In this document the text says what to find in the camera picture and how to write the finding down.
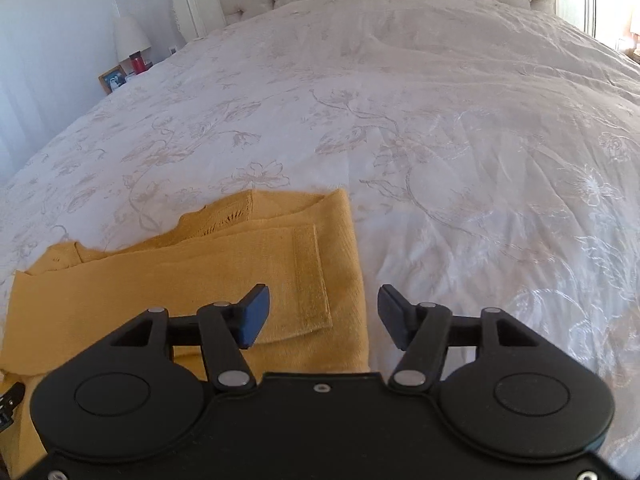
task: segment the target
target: yellow cloth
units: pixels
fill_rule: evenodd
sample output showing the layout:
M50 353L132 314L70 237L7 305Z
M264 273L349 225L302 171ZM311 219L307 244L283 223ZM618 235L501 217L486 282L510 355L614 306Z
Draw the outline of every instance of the yellow cloth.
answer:
M38 381L152 306L171 316L236 302L269 286L271 311L244 352L265 371L368 371L362 275L347 193L247 191L183 215L172 231L115 253L78 243L50 247L12 289L0 368L3 391L27 385L16 423L0 434L13 476L45 453L28 413ZM175 361L205 379L200 349Z

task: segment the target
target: screw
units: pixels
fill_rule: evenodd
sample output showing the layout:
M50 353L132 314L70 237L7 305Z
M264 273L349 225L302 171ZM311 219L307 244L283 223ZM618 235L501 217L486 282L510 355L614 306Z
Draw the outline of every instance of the screw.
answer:
M62 471L51 471L47 475L47 480L68 480Z
M427 380L422 372L418 370L401 370L394 375L394 381L401 386L415 388L422 386Z
M239 388L249 384L251 378L249 374L242 370L227 370L218 376L218 382L229 388Z
M331 391L331 386L324 383L316 384L316 386L314 386L314 391L319 394L327 394Z

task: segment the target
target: photo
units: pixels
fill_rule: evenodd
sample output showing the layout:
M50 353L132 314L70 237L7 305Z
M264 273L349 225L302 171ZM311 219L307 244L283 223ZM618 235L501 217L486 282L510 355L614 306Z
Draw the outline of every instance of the photo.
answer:
M124 83L126 83L127 73L124 69L118 65L108 72L102 74L98 79L100 79L100 84L104 91L107 94L113 92L116 88L120 88Z

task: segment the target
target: lampshade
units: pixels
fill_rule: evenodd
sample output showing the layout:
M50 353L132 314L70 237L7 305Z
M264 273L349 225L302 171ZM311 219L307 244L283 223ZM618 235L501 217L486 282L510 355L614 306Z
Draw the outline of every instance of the lampshade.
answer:
M148 37L133 16L116 18L115 35L118 61L124 61L131 54L151 48Z
M631 27L629 27L632 34L640 34L640 5L636 6L634 15L631 18Z

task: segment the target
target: bed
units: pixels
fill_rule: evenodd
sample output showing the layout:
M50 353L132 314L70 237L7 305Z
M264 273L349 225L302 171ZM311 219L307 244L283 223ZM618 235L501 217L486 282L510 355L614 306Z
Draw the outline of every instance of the bed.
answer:
M0 190L2 313L53 243L114 250L243 189L345 187L373 369L399 358L382 283L457 314L500 306L609 384L600 452L638 475L638 66L557 0L176 1L193 41Z

